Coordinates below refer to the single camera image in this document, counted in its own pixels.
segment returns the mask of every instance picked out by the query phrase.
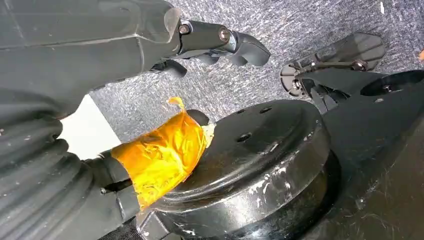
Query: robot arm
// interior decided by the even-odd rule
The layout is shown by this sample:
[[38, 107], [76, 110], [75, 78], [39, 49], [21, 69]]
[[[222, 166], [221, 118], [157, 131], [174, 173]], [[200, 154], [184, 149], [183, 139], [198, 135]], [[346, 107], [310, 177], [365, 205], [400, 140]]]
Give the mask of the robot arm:
[[116, 160], [80, 161], [57, 139], [59, 120], [88, 91], [142, 72], [183, 76], [179, 58], [262, 66], [270, 56], [222, 25], [182, 24], [161, 0], [7, 0], [0, 9], [0, 239], [95, 240], [138, 211]]

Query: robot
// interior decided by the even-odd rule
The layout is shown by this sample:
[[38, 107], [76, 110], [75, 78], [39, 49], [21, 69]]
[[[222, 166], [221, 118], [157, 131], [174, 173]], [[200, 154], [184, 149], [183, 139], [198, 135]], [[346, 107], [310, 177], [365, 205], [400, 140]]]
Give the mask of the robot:
[[277, 100], [218, 121], [193, 174], [135, 219], [125, 169], [108, 151], [67, 152], [59, 120], [107, 83], [183, 77], [177, 59], [263, 66], [269, 51], [161, 0], [0, 5], [0, 239], [422, 239], [424, 73], [367, 72], [384, 56], [378, 38], [352, 38], [373, 56], [346, 39], [332, 57], [291, 62], [284, 87], [317, 107]]

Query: round hole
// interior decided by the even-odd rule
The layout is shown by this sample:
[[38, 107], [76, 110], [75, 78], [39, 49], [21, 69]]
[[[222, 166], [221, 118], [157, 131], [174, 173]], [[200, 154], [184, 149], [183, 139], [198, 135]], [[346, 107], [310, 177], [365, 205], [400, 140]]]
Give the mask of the round hole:
[[269, 110], [271, 110], [271, 109], [273, 109], [272, 107], [265, 107], [265, 108], [263, 108], [259, 113], [260, 114], [263, 114], [263, 113], [266, 113], [266, 112], [268, 112]]
[[248, 132], [248, 133], [244, 133], [244, 134], [242, 134], [240, 137], [238, 137], [237, 139], [236, 139], [236, 141], [238, 142], [238, 143], [241, 143], [241, 142], [244, 142], [244, 141], [246, 141], [248, 138], [250, 138], [252, 136], [252, 134], [250, 133], [250, 132]]
[[366, 85], [360, 91], [363, 96], [382, 96], [413, 88], [424, 80], [424, 71], [413, 70], [379, 78]]

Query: screw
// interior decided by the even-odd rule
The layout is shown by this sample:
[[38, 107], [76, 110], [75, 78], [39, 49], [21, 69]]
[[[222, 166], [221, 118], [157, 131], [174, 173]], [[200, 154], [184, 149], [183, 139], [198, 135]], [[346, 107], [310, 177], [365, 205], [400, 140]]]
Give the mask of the screw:
[[228, 42], [230, 40], [230, 37], [231, 37], [231, 34], [228, 28], [223, 26], [219, 29], [219, 39], [221, 39], [221, 41]]
[[291, 86], [296, 90], [301, 89], [301, 83], [299, 82], [299, 80], [293, 80], [293, 83], [291, 84]]
[[179, 26], [178, 30], [179, 30], [179, 33], [182, 35], [190, 33], [190, 27], [187, 24], [183, 24]]

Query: yellow tape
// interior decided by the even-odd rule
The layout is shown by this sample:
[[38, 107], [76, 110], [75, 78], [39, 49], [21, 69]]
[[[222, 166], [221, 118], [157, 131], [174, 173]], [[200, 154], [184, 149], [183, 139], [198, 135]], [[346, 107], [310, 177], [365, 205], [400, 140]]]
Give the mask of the yellow tape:
[[179, 97], [169, 100], [181, 112], [159, 128], [114, 147], [112, 157], [128, 172], [144, 209], [184, 181], [193, 171], [213, 138], [184, 109]]

